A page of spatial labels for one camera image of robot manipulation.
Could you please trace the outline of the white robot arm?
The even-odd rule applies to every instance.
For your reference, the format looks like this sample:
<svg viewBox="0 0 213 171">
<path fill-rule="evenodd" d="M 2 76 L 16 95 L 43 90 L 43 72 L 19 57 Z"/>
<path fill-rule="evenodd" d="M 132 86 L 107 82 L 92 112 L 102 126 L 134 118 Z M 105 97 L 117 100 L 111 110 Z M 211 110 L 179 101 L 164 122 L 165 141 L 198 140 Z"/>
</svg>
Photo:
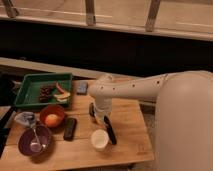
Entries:
<svg viewBox="0 0 213 171">
<path fill-rule="evenodd" d="M 114 98 L 151 101 L 155 108 L 155 171 L 213 171 L 213 72 L 184 71 L 116 82 L 109 74 L 89 86 L 95 115 Z"/>
</svg>

